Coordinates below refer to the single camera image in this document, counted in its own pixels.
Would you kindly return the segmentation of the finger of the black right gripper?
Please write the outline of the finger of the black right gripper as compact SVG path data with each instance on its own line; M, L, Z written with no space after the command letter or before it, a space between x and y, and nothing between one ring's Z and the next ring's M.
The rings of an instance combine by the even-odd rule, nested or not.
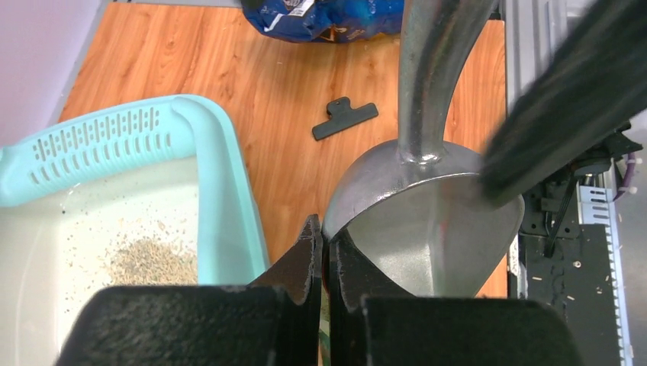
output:
M507 203L645 107L646 3L595 1L491 138L484 197Z

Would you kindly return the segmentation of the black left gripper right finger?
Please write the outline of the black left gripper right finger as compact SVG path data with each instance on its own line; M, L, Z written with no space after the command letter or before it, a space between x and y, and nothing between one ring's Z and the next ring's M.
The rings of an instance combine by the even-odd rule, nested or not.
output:
M366 364L364 297L412 297L356 247L347 230L328 241L330 360L332 365Z

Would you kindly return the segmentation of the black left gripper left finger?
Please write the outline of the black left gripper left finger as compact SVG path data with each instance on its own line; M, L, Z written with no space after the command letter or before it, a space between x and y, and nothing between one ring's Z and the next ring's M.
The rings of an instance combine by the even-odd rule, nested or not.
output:
M252 282L281 295L273 345L276 365L318 364L323 248L320 220L312 214L293 246Z

